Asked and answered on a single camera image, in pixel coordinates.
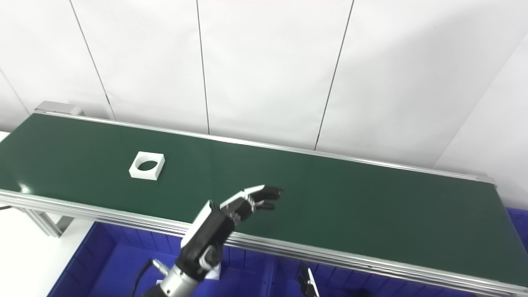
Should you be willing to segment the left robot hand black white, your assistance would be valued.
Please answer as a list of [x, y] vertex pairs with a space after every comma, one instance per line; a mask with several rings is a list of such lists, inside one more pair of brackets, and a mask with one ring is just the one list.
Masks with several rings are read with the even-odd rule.
[[223, 246], [235, 227], [258, 210], [274, 210], [270, 201], [279, 199], [282, 191], [276, 186], [258, 185], [219, 205], [208, 201], [184, 236], [175, 266], [189, 278], [203, 281], [221, 263]]

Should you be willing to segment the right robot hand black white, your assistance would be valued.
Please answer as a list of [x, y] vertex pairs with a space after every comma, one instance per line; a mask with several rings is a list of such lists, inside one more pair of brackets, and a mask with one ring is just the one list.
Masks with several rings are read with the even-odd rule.
[[297, 281], [304, 297], [320, 297], [318, 287], [311, 269], [304, 263], [299, 266]]

